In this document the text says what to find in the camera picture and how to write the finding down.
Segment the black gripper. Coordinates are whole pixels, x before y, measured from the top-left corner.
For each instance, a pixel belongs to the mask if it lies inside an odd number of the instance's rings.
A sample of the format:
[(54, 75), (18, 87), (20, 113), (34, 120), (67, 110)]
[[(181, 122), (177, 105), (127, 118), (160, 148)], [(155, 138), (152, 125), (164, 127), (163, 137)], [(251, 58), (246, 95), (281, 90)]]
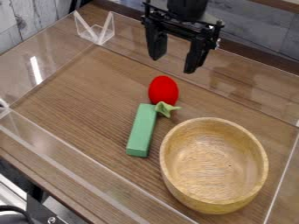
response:
[[(152, 19), (175, 35), (191, 38), (191, 49), (187, 53), (185, 69), (193, 74), (207, 58), (210, 48), (221, 45), (221, 30), (225, 22), (207, 12), (207, 2), (143, 2), (143, 18)], [(146, 41), (152, 60), (159, 60), (167, 52), (167, 34), (156, 24), (146, 25)]]

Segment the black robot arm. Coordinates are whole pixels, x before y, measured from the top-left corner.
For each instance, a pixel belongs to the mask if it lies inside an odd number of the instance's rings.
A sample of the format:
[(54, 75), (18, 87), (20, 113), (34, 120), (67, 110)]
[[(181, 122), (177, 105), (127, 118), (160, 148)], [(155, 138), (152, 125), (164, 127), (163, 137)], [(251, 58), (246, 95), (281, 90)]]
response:
[(221, 30), (225, 22), (206, 12), (209, 0), (144, 0), (142, 24), (148, 55), (159, 60), (167, 53), (168, 35), (191, 42), (186, 56), (186, 74), (193, 74), (203, 66), (210, 50), (221, 46)]

